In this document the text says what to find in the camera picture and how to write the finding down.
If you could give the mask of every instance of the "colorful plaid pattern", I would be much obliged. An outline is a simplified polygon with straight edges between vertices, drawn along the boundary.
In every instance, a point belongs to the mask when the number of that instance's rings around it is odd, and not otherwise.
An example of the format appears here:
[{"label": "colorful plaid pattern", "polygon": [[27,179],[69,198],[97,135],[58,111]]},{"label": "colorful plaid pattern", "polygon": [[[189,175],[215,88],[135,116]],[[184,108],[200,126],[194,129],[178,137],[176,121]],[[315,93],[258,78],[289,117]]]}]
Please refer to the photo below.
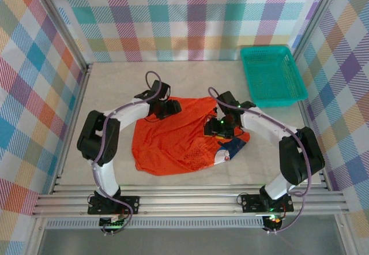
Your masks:
[{"label": "colorful plaid pattern", "polygon": [[335,190],[369,250],[369,0],[333,0],[298,67]]},{"label": "colorful plaid pattern", "polygon": [[20,254],[82,71],[40,0],[0,0],[0,254]]},{"label": "colorful plaid pattern", "polygon": [[241,46],[292,46],[318,1],[54,0],[89,62],[234,60]]}]

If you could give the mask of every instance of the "teal basket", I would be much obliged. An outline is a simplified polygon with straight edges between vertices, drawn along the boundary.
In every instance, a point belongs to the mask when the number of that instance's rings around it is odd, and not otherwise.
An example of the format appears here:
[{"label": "teal basket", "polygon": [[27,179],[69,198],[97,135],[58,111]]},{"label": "teal basket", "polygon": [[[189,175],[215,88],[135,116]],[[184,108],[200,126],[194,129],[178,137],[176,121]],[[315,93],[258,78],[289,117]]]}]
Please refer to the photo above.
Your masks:
[{"label": "teal basket", "polygon": [[307,91],[288,47],[241,49],[244,72],[258,107],[290,106],[307,98]]}]

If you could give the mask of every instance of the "plastic basket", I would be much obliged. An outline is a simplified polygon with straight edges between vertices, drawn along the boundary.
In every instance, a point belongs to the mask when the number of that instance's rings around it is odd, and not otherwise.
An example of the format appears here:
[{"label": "plastic basket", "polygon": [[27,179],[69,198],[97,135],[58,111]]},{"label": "plastic basket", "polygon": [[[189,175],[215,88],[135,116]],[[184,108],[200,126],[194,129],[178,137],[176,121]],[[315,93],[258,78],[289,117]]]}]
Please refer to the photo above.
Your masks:
[{"label": "plastic basket", "polygon": [[241,49],[250,96],[258,107],[290,106],[307,98],[306,87],[288,47]]}]

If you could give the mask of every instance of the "orange cloth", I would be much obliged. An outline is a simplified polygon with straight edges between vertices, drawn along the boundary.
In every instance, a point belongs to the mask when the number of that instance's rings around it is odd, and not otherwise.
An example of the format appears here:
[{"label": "orange cloth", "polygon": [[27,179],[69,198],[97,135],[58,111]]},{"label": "orange cloth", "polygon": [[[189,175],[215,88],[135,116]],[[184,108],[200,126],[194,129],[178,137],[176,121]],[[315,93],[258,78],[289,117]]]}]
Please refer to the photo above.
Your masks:
[{"label": "orange cloth", "polygon": [[[221,147],[218,142],[230,140],[204,136],[204,125],[208,115],[215,115],[216,102],[211,97],[200,99],[172,97],[178,100],[182,111],[179,114],[156,122],[155,116],[137,121],[132,154],[138,170],[154,175],[190,173],[214,165],[214,157]],[[250,135],[239,138],[248,142]]]}]

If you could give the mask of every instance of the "white table surface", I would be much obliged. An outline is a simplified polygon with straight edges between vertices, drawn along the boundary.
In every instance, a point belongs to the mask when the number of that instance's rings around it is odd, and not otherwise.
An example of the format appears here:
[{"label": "white table surface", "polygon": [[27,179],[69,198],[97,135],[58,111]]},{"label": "white table surface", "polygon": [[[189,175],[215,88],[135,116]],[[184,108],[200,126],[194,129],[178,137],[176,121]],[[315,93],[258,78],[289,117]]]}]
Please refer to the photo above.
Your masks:
[{"label": "white table surface", "polygon": [[[95,63],[61,184],[94,184],[91,168],[76,147],[86,116],[91,110],[115,109],[146,90],[145,73],[148,70],[156,71],[162,81],[171,86],[171,96],[201,98],[208,96],[208,87],[213,86],[220,93],[230,90],[240,102],[251,100],[241,61]],[[264,108],[264,112],[286,124],[298,128],[304,126],[298,104]],[[246,146],[226,163],[189,174],[164,177],[138,171],[131,153],[134,126],[132,123],[121,131],[114,157],[115,176],[121,185],[263,184],[279,172],[278,149],[254,132],[250,132],[251,139]],[[320,183],[319,175],[314,175],[312,181]]]}]

